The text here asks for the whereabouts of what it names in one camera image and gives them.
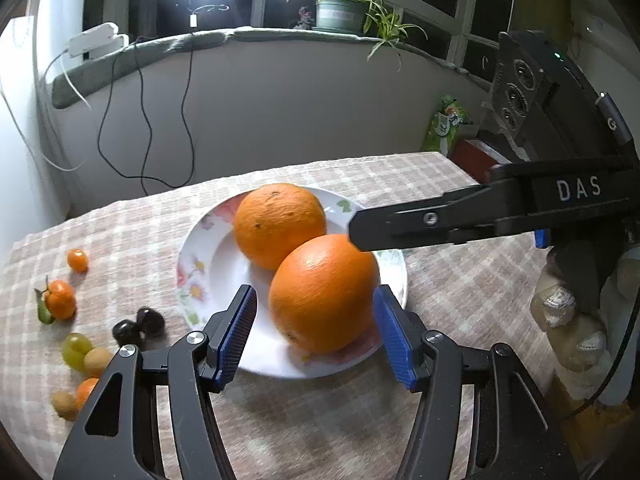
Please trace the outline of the gloved right hand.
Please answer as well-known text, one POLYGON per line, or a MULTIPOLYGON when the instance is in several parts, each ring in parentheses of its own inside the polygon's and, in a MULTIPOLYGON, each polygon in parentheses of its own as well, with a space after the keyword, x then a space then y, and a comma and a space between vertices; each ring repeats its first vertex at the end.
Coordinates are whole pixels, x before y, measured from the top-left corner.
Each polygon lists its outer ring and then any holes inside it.
POLYGON ((548 251, 530 312, 571 399, 620 405, 639 367, 639 246, 573 240, 548 251))

